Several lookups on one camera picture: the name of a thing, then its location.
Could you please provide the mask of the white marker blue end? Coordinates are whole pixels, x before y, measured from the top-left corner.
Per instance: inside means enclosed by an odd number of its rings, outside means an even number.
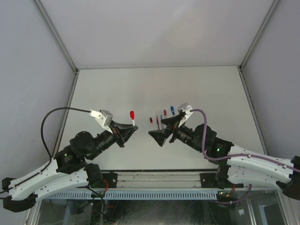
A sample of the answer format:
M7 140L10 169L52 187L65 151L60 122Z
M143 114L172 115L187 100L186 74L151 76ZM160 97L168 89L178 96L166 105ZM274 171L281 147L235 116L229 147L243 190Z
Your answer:
M175 115L176 115L176 113L175 113L175 109L174 109L174 107L173 107L173 106L171 106L171 107L170 107L170 109L171 109L171 113L172 113L172 115L173 115L173 116L175 116Z

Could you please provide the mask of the red pen cap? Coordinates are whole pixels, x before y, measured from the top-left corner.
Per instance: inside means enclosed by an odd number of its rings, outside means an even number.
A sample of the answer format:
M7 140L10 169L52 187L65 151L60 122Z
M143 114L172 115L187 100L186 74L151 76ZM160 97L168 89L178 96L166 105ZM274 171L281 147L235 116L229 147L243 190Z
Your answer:
M135 112L134 111L130 112L130 118L131 118L131 120L135 120Z

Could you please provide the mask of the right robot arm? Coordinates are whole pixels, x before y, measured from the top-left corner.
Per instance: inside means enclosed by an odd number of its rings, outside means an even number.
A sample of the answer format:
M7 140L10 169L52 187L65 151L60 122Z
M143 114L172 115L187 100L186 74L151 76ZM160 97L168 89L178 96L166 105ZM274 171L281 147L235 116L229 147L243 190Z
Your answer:
M168 140L181 141L190 148L203 154L209 162L218 165L216 181L224 184L243 184L249 186L274 187L294 200L300 198L300 158L292 159L256 154L230 141L217 137L217 133L204 123L195 129L185 125L186 113L180 113L162 123L165 128L152 130L148 134L163 146Z

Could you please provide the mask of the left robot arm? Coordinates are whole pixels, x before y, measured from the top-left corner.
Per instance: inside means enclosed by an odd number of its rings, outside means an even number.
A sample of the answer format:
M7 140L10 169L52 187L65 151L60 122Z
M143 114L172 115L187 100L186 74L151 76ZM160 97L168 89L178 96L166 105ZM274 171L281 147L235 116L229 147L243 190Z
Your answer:
M26 211L55 193L102 182L100 167L92 160L114 144L123 148L138 130L138 126L114 121L109 128L110 131L96 137L82 131L44 166L18 179L4 178L2 188L8 196L2 200L3 208L11 212Z

